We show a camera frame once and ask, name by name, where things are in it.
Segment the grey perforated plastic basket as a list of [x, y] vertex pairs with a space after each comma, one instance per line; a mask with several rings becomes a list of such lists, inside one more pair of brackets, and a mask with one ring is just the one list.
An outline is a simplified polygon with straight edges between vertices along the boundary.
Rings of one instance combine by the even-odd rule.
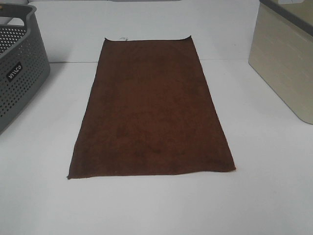
[[50, 74], [36, 7], [2, 3], [0, 15], [23, 25], [0, 26], [0, 129], [19, 115]]

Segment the brown towel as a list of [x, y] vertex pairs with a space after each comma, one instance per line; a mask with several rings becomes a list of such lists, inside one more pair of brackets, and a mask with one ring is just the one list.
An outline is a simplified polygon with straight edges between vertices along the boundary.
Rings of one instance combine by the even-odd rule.
[[192, 37], [104, 40], [69, 179], [235, 168]]

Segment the beige storage box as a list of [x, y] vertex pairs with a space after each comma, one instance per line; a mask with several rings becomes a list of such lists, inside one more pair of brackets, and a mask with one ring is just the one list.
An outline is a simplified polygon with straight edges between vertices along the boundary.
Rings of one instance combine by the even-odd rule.
[[313, 122], [313, 2], [262, 0], [248, 63], [303, 122]]

